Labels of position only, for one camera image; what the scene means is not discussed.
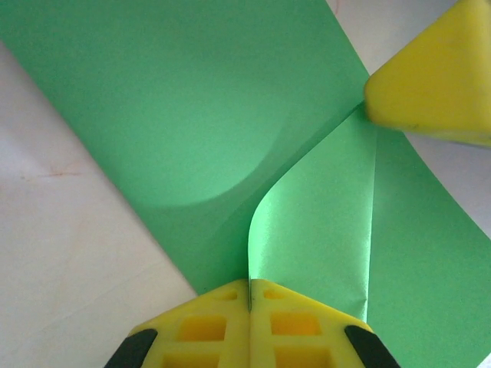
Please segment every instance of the white surface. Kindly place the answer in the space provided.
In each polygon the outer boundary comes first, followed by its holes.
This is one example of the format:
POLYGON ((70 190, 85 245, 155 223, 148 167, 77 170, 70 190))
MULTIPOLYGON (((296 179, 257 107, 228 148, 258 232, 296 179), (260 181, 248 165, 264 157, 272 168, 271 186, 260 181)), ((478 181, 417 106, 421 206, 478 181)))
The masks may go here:
MULTIPOLYGON (((373 72, 454 1, 329 3, 373 72)), ((491 150, 411 141, 491 235, 491 150)), ((4 368, 102 367, 132 326, 194 295, 4 47, 0 280, 4 368)))

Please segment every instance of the green paper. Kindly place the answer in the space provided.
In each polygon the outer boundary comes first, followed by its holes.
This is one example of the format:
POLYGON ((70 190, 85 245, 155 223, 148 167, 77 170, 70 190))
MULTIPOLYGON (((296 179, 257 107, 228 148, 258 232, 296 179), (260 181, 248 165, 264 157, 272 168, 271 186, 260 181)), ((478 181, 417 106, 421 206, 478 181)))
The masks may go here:
POLYGON ((199 293, 247 277, 260 200, 363 98, 322 0, 7 0, 0 35, 199 293))
POLYGON ((375 129, 362 108, 266 194, 249 233, 251 278, 366 317, 375 129))
POLYGON ((323 0, 7 0, 0 35, 198 292, 246 277, 257 208, 254 277, 367 313, 406 368, 489 351, 491 243, 401 134, 374 180, 323 0))

